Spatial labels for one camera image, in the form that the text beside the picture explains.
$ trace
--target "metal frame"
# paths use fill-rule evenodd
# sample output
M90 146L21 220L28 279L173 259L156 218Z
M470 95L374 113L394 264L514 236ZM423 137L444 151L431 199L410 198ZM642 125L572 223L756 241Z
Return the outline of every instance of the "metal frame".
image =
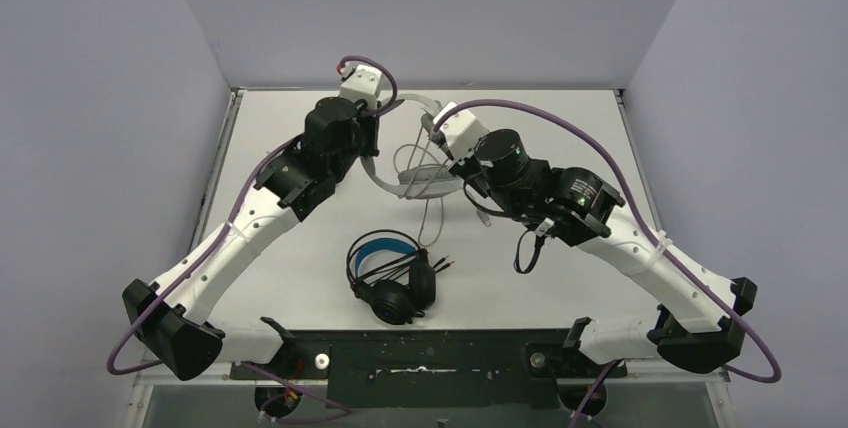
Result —
M428 89L467 89L473 84L457 84L456 86L427 87ZM504 89L503 86L488 87L473 85L475 89ZM540 87L522 86L522 89L540 89ZM225 112L224 123L221 127L221 133L218 138L215 158L209 174L209 180L204 190L201 200L201 207L198 213L195 224L194 233L191 239L193 249L202 239L203 232L206 228L209 217L209 209L215 197L218 181L221 176L222 168L226 160L226 154L232 138L233 129L238 118L238 112L241 108L241 101L247 91L305 91L317 89L317 87L255 87L245 88L240 87L233 89L230 96L230 101ZM563 89L562 87L541 87L541 89ZM639 171L642 184L645 188L648 198L651 217L657 229L662 229L661 220L656 210L656 203L650 189L650 184L642 169L641 159L638 150L633 141L630 124L628 122L626 108L622 98L621 90L612 90L616 102L619 107L619 114L624 123L625 133L627 134L630 148L633 152L636 161L636 167ZM727 390L729 377L727 372L722 370L706 375L698 375L684 372L660 360L632 360L628 362L628 375L624 378L610 379L607 383L704 383L715 415L716 423L719 428L737 428L738 423L730 402L730 395ZM592 382L588 379L559 379L558 384L561 386L568 385L586 385ZM295 383L308 386L323 386L327 384L327 380L298 380ZM249 386L274 386L273 381L256 381L256 380L233 380L230 378L230 364L216 363L212 365L202 375L190 381L180 381L164 366L157 366L138 373L133 383L133 389L128 401L127 412L124 417L123 428L141 428L144 424L149 400L155 386L168 385L183 385L183 386L215 386L215 385L249 385Z

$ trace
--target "gray wall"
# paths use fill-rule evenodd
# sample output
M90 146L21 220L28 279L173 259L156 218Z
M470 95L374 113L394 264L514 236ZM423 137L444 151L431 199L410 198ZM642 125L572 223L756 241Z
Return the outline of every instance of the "gray wall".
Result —
M672 238L760 286L745 426L848 425L846 81L848 0L677 0L625 95Z
M187 248L227 87L184 0L0 13L0 425L114 427L121 290Z
M187 0L239 85L335 82L367 54L408 86L622 88L674 0Z

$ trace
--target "cable clamp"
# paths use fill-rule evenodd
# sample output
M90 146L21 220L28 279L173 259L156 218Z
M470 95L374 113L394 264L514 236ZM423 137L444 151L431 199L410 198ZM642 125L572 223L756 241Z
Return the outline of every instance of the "cable clamp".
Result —
M533 233L535 233L535 235L538 237L543 237L546 236L548 231L550 231L550 229L553 227L554 220L550 218L545 218L545 220L539 223L539 226L537 226L536 229L533 230Z
M246 246L250 249L250 251L252 251L252 252L253 252L253 254L254 254L254 255L256 255L256 257L257 257L257 258L259 257L259 255L260 255L262 252L261 252L260 250L257 250L257 249L253 246L253 243L251 243L251 242L250 242L250 238L248 238L248 237L247 237L247 235L245 235L243 231L241 231L240 229L236 228L236 225L234 225L232 221L227 220L227 221L225 221L225 222L224 222L224 224L225 224L225 225L227 225L227 226L229 226L229 227L230 227L230 230L231 230L233 233L235 233L235 235L236 235L236 236L238 236L239 238L241 238L241 239L242 239L242 241L244 241L244 244L245 244L245 245L246 245Z
M660 230L657 232L657 246L654 247L654 251L651 253L651 256L645 260L645 263L642 264L642 267L645 270L650 270L654 264L663 256L665 251L669 246L673 245L674 242L671 241L666 235L665 230Z

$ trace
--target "headphone ear cup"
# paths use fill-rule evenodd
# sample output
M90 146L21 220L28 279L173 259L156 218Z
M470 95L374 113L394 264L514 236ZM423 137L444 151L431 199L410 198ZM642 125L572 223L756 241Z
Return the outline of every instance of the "headphone ear cup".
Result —
M374 283L369 304L377 318L390 325L410 323L415 316L415 305L409 291L394 280Z
M436 270L415 260L409 266L409 294L416 310L424 310L436 301Z

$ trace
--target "purple cable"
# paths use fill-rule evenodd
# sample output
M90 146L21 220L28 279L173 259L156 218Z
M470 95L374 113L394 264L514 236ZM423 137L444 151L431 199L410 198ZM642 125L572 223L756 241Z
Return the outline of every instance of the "purple cable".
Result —
M563 120L562 118L552 113L548 113L547 111L541 110L534 106L525 105L524 103L519 103L517 101L494 99L467 101L451 108L447 111L447 113L445 113L444 116L439 119L439 121L433 127L433 131L430 133L431 139L435 141L439 138L439 129L441 128L442 124L444 124L444 122L451 116L455 115L456 113L459 113L460 111L481 106L496 106L500 108L509 108L538 116L539 118L550 121L551 123L571 132L572 134L586 142L599 155L601 155L604 161L606 161L609 167L612 169L612 172L615 174L616 180L618 180L618 184L621 185L621 191L623 192L624 198L627 200L627 203L630 205L630 210L633 212L633 217L636 218L636 223L639 225L639 228L642 229L642 232L645 234L648 240L650 240L652 245L657 246L657 244L659 244L659 240L654 235L648 224L645 222L645 219L642 217L642 214L639 212L639 208L636 206L636 201L633 197L633 193L630 191L630 187L628 186L627 181L624 178L624 173L622 173L621 168L618 166L618 163L615 162L612 155L610 155L610 153L606 150L606 148L603 147L603 145L598 143L597 140L589 136L585 131L581 130L580 128L574 126L573 124ZM780 381L781 377L783 377L783 371L780 368L780 364L778 364L774 353L772 353L772 351L766 345L766 342L763 341L763 339L760 337L759 334L757 334L754 328L746 320L739 316L738 313L733 311L733 308L728 306L727 303L725 303L721 298L719 298L715 293L713 293L712 290L707 287L707 285L705 285L701 280L698 279L698 277L692 274L692 272L690 272L686 268L686 266L670 251L666 250L663 254L666 258L668 258L669 261L671 261L671 263L678 269L678 271L683 274L683 276L685 276L690 282L692 282L693 285L698 287L699 290L704 292L704 294L707 295L707 297L712 300L713 303L718 305L719 308L724 310L724 312L727 313L731 320L739 324L742 330L749 337L751 337L751 340L754 341L754 344L756 344L757 347L759 347L760 351L763 352L763 355L765 355L766 360L768 360L769 365L771 365L771 368L774 373L771 376L762 376L748 373L746 371L742 371L738 368L734 368L729 365L724 365L724 368L730 373L734 373L743 378L758 381L760 383L777 383L778 381Z
M389 101L385 104L385 106L383 106L383 107L381 107L377 110L372 111L370 113L371 116L383 116L386 113L388 113L388 112L394 110L395 108L397 108L398 106L400 106L400 103L395 104L395 100L397 100L397 92L398 92L397 81L395 80L394 75L392 75L392 73L389 70L387 70L385 66L383 66L383 65L377 63L376 61L372 60L371 58L367 58L365 56L348 55L348 56L342 57L342 59L339 61L338 71L341 72L341 70L344 68L344 66L346 64L352 62L352 61L353 62L359 62L359 63L365 63L366 65L371 65L374 68L377 68L378 70L383 72L383 74L386 76L386 78L388 78L389 84L392 85L392 97L389 98Z
M242 205L242 203L244 203L244 198L247 196L248 191L250 191L250 188L253 186L253 181L256 179L256 176L259 174L259 172L262 171L263 168L265 168L265 165L267 165L269 161L271 161L277 155L282 153L283 150L289 145L289 143L292 142L292 140L289 140L289 141L283 143L282 145L278 146L277 148L275 148L273 151L268 153L268 155L265 158L263 158L262 161L260 161L258 165L256 165L256 168L253 169L253 171L250 173L250 176L247 178L247 182L245 182L244 186L242 186L241 191L238 194L238 197L236 197L236 201L233 204L233 208L230 210L230 214L227 215L227 221L228 222L232 223L236 219L236 216L238 215L239 211L241 210L241 205ZM136 330L138 330L141 327L141 325L145 321L147 321L147 318L150 317L150 314L153 313L153 311L159 305L161 305L165 301L166 298L168 298L168 295L170 295L175 289L177 289L177 287L180 285L180 283L187 280L191 276L191 274L194 273L200 267L200 265L202 265L203 262L206 261L207 258L209 258L209 255L211 255L212 253L215 252L215 250L218 249L218 247L221 245L221 243L227 237L227 234L229 232L230 232L230 225L224 224L224 227L221 229L221 232L218 233L218 236L215 237L215 240L212 241L212 244L210 244L209 247L206 248L206 250L204 250L203 253L201 253L200 256L194 261L194 263L189 265L189 267L186 268L186 270L176 280L174 280L170 285L168 285L168 287L165 288L165 290L162 291L162 293L159 293L156 296L156 299L154 299L153 302L150 303L150 305L148 305L147 308L145 308L144 311L141 312L141 314L138 316L138 318L130 325L130 327L121 336L121 339L118 341L118 343L115 345L115 347L112 348L112 351L109 353L109 358L106 360L106 370L109 373L111 373L113 375L127 375L127 374L130 374L130 373L135 373L135 372L145 370L147 368L162 364L161 361L150 361L150 362L147 362L147 363L142 363L140 365L132 366L130 368L117 368L117 367L115 367L115 361L118 358L118 354L124 348L124 345L126 345L127 342L130 340L130 338L132 338L132 336L136 332Z
M277 383L285 386L286 388L291 388L292 390L295 390L299 393L302 393L302 394L304 394L304 395L306 395L310 398L313 398L313 399L318 400L322 403L330 405L333 408L337 408L337 409L341 410L341 413L335 413L333 415L327 415L327 416L318 416L318 417L315 417L315 418L308 418L308 419L287 420L285 418L278 418L276 420L276 423L279 423L281 425L314 425L316 423L324 423L325 421L338 420L339 418L344 418L345 416L349 416L349 415L353 414L353 411L350 408L348 408L347 406L344 406L341 403L333 401L333 400L331 400L331 399L329 399L329 398L327 398L323 395L315 393L314 391L309 390L307 388L304 388L303 386L299 386L299 385L296 385L296 384L294 384L290 381L284 380L284 379L280 378L279 376L271 373L270 371L265 371L262 368L259 368L258 366L254 365L253 363L242 363L241 366L253 371L254 373L262 375L265 378L268 378L269 380L276 381ZM270 405L271 403L277 401L278 399L280 399L284 396L286 396L286 395L282 394L280 396L275 396L274 398L270 398L270 399L266 400L265 403L262 403L262 406L259 407L259 411L264 412L265 408L267 408L268 405Z
M621 363L621 360L613 360L604 366L604 369L601 370L601 374L598 375L597 378L595 378L595 382L592 383L592 386L589 387L589 391L586 392L586 396L584 396L583 399L580 400L580 404L577 405L577 409L574 410L574 413L572 413L571 421L568 422L568 428L575 428L577 426L577 420L580 419L581 416L587 416L583 413L583 408L586 408L586 404L589 403L589 400L592 398L592 395L594 395L595 392L598 391L598 389L604 383L604 380L607 379L607 376L609 376L610 372L616 366L618 366L619 363Z

